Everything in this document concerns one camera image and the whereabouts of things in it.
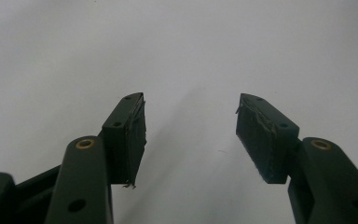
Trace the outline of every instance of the white background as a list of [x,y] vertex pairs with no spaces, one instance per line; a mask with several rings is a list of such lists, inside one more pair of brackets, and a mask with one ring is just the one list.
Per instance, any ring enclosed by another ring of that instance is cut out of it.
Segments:
[[295,223],[235,134],[240,93],[358,167],[358,1],[0,1],[0,172],[60,164],[138,91],[148,143],[116,223]]

